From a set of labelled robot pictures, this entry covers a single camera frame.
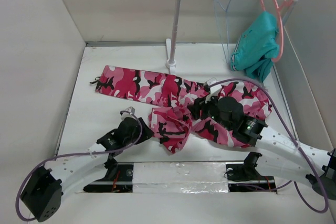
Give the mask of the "pink camouflage trousers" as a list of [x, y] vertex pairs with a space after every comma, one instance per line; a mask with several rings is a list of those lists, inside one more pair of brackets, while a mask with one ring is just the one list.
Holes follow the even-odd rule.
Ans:
[[202, 83], [167, 73], [115, 66], [105, 66], [94, 83], [97, 93], [153, 105], [150, 129], [172, 154], [182, 150], [191, 133], [220, 145], [247, 147], [213, 119], [192, 117], [187, 106], [208, 94]]

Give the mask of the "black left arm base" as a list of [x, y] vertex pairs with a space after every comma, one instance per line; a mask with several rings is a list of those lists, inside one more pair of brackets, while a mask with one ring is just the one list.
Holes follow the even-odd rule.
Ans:
[[104, 164], [107, 172], [102, 179], [83, 188], [86, 193], [132, 193], [134, 163], [119, 163], [109, 154]]

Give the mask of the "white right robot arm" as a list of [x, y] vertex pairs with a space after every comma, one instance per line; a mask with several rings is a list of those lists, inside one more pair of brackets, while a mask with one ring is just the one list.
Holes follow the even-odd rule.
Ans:
[[187, 108], [195, 119], [213, 119], [230, 130], [236, 140], [258, 149], [248, 154], [240, 169], [247, 178], [281, 177], [335, 200], [335, 150], [294, 143], [264, 120], [244, 113], [243, 105], [232, 97], [198, 98]]

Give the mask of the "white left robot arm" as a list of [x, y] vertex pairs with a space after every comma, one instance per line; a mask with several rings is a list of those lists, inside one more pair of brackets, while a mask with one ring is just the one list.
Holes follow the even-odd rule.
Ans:
[[96, 180], [115, 179], [119, 175], [115, 156], [153, 135], [142, 118], [127, 117], [117, 129], [100, 137], [85, 152], [61, 155], [61, 164], [52, 159], [38, 165], [25, 180], [17, 202], [24, 203], [33, 220], [44, 222], [70, 194]]

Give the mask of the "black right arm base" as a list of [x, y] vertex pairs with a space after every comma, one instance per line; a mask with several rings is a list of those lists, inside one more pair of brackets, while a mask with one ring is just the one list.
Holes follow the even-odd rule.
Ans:
[[257, 161], [262, 155], [251, 152], [242, 162], [226, 163], [224, 177], [228, 181], [228, 190], [235, 192], [275, 191], [274, 177], [261, 176], [256, 171]]

